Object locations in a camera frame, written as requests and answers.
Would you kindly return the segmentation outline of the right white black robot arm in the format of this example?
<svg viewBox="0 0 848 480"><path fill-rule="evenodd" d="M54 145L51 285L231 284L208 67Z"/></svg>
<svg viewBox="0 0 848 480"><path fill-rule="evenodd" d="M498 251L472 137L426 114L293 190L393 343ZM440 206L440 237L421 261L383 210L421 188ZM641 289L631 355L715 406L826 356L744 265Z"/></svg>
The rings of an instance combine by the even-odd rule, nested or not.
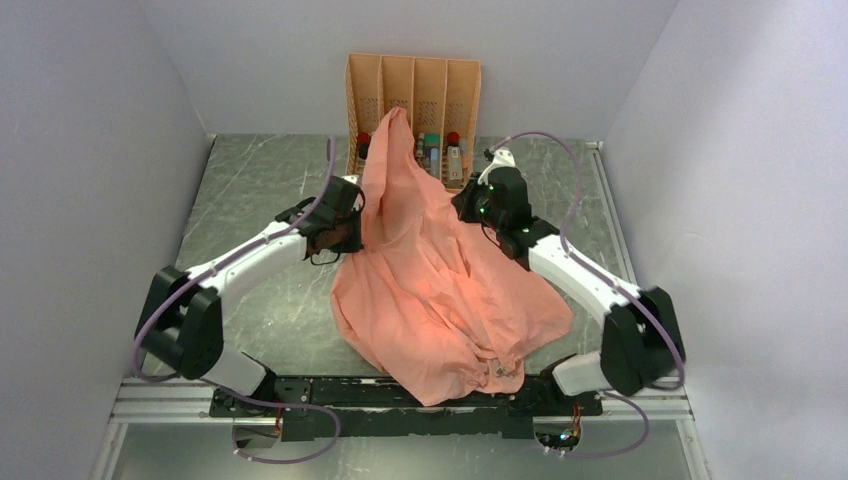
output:
<svg viewBox="0 0 848 480"><path fill-rule="evenodd" d="M685 348L670 295L602 269L534 215L517 168L473 174L452 203L461 221L480 225L507 258L562 290L601 328L598 350L544 369L550 380L541 385L539 398L548 412L565 413L585 392L632 396L668 374L685 377Z"/></svg>

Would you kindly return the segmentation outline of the pink zip-up jacket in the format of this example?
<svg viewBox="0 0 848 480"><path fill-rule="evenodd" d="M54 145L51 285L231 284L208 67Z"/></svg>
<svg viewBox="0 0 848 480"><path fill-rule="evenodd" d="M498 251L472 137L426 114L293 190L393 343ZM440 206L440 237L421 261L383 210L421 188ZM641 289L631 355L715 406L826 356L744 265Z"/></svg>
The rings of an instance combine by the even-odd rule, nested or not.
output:
<svg viewBox="0 0 848 480"><path fill-rule="evenodd" d="M413 146L406 111L390 110L363 174L363 248L341 262L331 291L336 327L425 406L514 393L525 358L564 337L573 313L543 278L458 219Z"/></svg>

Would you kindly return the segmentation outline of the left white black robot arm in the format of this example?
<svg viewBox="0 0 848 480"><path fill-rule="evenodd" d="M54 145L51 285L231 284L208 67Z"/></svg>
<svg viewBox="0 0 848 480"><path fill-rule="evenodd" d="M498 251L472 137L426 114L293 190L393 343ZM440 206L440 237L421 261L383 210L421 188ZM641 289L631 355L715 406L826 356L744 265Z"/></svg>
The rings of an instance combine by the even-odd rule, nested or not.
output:
<svg viewBox="0 0 848 480"><path fill-rule="evenodd" d="M317 255L336 258L362 249L365 195L356 175L332 175L321 194L278 214L229 252L187 270L167 266L151 282L134 347L173 375L235 392L237 403L261 416L277 400L276 374L224 339L224 317L271 276Z"/></svg>

